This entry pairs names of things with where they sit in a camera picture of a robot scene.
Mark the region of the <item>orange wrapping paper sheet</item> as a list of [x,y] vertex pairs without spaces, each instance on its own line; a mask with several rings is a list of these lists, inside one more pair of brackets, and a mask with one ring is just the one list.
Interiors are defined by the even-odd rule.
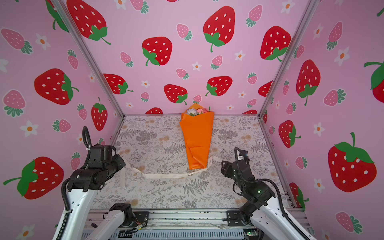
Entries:
[[[200,108],[203,107],[192,104],[188,109]],[[182,113],[180,126],[184,135],[189,169],[205,169],[212,140],[214,112],[208,111],[192,117],[187,114],[187,110]]]

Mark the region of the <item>pink fake rose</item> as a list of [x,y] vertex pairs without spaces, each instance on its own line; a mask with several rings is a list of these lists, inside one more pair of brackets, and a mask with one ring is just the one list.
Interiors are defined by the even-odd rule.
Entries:
[[197,113],[198,113],[198,115],[207,113],[208,111],[209,111],[209,110],[206,109],[206,108],[200,108],[200,109],[197,109]]

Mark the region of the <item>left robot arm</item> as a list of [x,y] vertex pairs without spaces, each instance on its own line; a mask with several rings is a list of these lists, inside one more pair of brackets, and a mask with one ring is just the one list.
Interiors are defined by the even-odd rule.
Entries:
[[126,166],[114,146],[96,144],[87,148],[84,165],[63,181],[64,210],[54,240],[79,240],[92,202],[105,183]]

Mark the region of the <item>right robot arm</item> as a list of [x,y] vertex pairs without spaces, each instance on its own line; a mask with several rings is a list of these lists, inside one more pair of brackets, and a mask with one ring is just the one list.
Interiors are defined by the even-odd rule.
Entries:
[[235,161],[222,161],[221,173],[234,181],[238,195],[247,202],[240,208],[241,220],[257,227],[272,240],[314,240],[284,207],[281,191],[270,179],[256,179],[248,152],[234,149]]

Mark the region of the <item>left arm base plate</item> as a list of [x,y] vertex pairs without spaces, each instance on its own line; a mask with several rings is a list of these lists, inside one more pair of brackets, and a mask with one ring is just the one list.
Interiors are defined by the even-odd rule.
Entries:
[[124,222],[119,226],[119,228],[136,228],[139,226],[140,228],[146,228],[148,223],[150,212],[143,212],[143,211],[134,211],[132,214],[130,214],[129,217],[125,217]]

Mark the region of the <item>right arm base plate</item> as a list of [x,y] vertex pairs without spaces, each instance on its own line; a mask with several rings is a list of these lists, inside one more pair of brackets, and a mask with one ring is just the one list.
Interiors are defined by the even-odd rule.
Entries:
[[229,210],[226,211],[226,216],[222,222],[227,223],[229,227],[243,229],[256,229],[270,225],[267,216],[259,210],[254,211],[252,214],[246,214],[240,210]]

